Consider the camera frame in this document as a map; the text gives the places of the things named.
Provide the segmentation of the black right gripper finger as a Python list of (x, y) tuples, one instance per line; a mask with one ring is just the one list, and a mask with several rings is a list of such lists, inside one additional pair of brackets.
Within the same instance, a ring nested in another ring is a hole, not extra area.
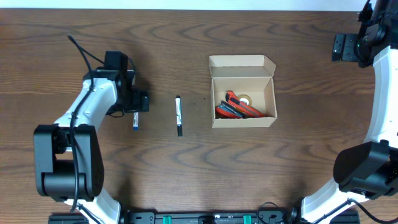
[(343, 50), (345, 46), (345, 34), (336, 34), (333, 41), (333, 49), (331, 53), (331, 60), (333, 62), (340, 61), (343, 56)]
[(345, 34), (341, 59), (345, 62), (357, 62), (356, 48), (358, 34)]

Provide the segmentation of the blue whiteboard marker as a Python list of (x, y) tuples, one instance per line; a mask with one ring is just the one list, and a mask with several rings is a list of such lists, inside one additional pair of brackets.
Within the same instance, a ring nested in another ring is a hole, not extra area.
[(133, 115), (133, 129), (138, 130), (139, 129), (139, 113), (135, 112)]

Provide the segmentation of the black whiteboard marker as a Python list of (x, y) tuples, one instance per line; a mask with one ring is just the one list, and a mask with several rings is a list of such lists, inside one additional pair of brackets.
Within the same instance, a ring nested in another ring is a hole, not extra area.
[(181, 109), (181, 97), (176, 96), (175, 98), (175, 105), (176, 105), (176, 118), (177, 118), (177, 136), (183, 136), (182, 131), (182, 109)]

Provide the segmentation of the red black stapler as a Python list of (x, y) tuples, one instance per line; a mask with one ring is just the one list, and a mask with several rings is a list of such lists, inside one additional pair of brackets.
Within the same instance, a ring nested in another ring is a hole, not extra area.
[(231, 118), (231, 119), (246, 118), (246, 115), (243, 112), (240, 112), (233, 105), (225, 101), (221, 101), (221, 103), (215, 108), (215, 111), (219, 115), (224, 116), (225, 118)]

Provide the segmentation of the red utility knife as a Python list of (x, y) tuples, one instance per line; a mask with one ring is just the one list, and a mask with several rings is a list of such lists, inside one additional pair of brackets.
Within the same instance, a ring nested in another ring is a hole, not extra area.
[(233, 91), (228, 91), (226, 93), (226, 102), (235, 107), (237, 110), (245, 114), (247, 118), (263, 118), (265, 114), (261, 113), (257, 109), (245, 104), (240, 101)]

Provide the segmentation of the yellow clear tape roll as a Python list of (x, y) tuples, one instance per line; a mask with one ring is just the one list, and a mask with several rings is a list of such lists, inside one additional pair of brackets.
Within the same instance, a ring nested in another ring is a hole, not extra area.
[(252, 106), (252, 99), (248, 95), (239, 95), (238, 100), (247, 104), (248, 106)]

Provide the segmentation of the cardboard box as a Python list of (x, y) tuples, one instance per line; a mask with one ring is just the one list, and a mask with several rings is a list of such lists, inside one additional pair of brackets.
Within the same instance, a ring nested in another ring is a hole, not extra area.
[[(277, 119), (274, 93), (276, 65), (265, 55), (210, 55), (211, 120), (213, 128), (268, 128)], [(215, 108), (226, 102), (226, 93), (248, 95), (253, 108), (263, 118), (231, 119), (219, 115)]]

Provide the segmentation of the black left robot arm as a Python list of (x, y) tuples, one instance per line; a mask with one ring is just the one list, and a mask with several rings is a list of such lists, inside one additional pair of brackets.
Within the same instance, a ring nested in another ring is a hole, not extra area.
[(129, 212), (103, 187), (97, 137), (105, 116), (149, 111), (149, 94), (134, 86), (130, 62), (120, 51), (107, 51), (102, 65), (83, 77), (81, 92), (65, 114), (34, 130), (38, 194), (79, 210), (87, 223), (130, 222)]

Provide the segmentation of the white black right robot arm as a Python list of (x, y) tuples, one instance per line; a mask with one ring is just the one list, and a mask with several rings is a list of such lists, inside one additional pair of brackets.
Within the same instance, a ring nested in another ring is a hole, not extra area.
[(282, 223), (351, 223), (345, 213), (357, 206), (382, 223), (363, 203), (397, 193), (397, 1), (366, 2), (357, 34), (337, 34), (331, 59), (372, 67), (375, 76), (369, 129), (360, 145), (341, 151), (333, 178), (301, 198)]

